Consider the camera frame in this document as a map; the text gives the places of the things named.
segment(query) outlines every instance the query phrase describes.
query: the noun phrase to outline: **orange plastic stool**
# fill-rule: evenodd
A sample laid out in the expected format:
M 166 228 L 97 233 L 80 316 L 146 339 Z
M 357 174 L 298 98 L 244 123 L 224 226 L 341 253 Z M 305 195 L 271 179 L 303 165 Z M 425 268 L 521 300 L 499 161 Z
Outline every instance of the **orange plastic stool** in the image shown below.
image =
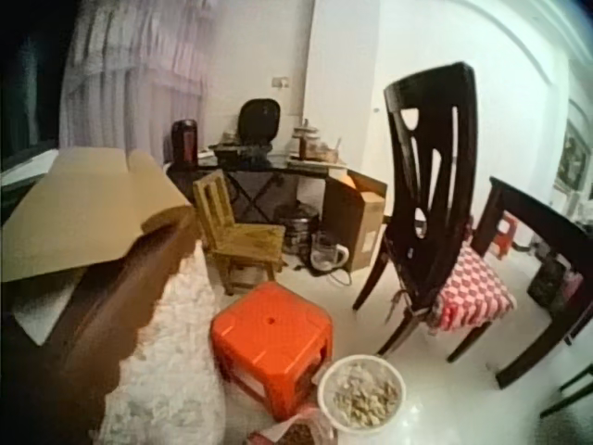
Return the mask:
M 499 229 L 497 229 L 497 234 L 494 236 L 494 240 L 492 241 L 493 244 L 498 246 L 497 258 L 499 260 L 502 260 L 502 258 L 509 253 L 509 250 L 512 246 L 512 240 L 514 239 L 515 233 L 517 232 L 517 220 L 507 213 L 502 215 L 501 220 L 507 222 L 509 224 L 509 228 L 506 232 L 501 232 Z
M 212 322 L 222 372 L 276 420 L 297 411 L 311 378 L 332 357 L 332 319 L 274 282 L 263 283 Z

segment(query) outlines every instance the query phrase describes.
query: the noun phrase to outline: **white bowl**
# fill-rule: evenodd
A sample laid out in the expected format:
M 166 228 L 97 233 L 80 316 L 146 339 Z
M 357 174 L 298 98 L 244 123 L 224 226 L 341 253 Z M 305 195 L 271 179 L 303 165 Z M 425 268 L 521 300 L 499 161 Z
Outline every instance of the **white bowl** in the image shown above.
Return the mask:
M 393 412 L 381 424 L 377 426 L 369 426 L 366 428 L 354 428 L 352 426 L 344 425 L 340 419 L 336 418 L 332 411 L 331 405 L 334 404 L 334 393 L 337 383 L 335 382 L 339 370 L 343 366 L 350 366 L 359 362 L 363 368 L 369 370 L 372 374 L 383 374 L 386 380 L 389 380 L 396 388 L 399 395 L 396 407 Z M 356 435 L 371 435 L 376 434 L 385 429 L 395 418 L 397 412 L 401 408 L 406 399 L 406 386 L 401 378 L 401 374 L 388 361 L 376 357 L 374 355 L 351 355 L 333 363 L 329 369 L 323 374 L 322 381 L 319 384 L 317 391 L 317 402 L 322 412 L 327 416 L 332 425 L 340 431 L 348 434 Z

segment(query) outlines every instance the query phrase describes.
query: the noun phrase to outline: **framed picture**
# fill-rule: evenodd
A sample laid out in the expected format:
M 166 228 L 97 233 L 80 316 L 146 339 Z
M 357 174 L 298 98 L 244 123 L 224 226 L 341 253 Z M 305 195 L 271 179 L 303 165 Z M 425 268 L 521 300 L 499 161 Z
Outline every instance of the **framed picture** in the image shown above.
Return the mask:
M 585 141 L 575 127 L 568 122 L 556 179 L 570 190 L 582 190 L 590 158 L 591 152 Z

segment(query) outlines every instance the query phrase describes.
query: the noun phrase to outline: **cardboard box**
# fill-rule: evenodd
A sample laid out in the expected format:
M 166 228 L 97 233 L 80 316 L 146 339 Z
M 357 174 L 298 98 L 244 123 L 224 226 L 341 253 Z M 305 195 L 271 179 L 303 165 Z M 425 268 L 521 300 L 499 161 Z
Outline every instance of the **cardboard box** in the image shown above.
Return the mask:
M 347 171 L 347 182 L 328 178 L 323 198 L 322 229 L 346 246 L 350 257 L 344 266 L 353 272 L 371 264 L 385 210 L 387 184 Z
M 2 281 L 112 261 L 193 208 L 139 150 L 60 149 L 3 227 Z

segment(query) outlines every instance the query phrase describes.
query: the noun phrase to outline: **white curtain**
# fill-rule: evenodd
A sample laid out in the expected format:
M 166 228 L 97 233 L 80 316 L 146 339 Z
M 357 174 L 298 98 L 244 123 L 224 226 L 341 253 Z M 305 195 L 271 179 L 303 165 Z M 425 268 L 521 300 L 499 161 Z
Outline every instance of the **white curtain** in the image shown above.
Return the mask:
M 217 0 L 82 0 L 64 71 L 60 146 L 170 158 L 170 128 L 201 140 Z

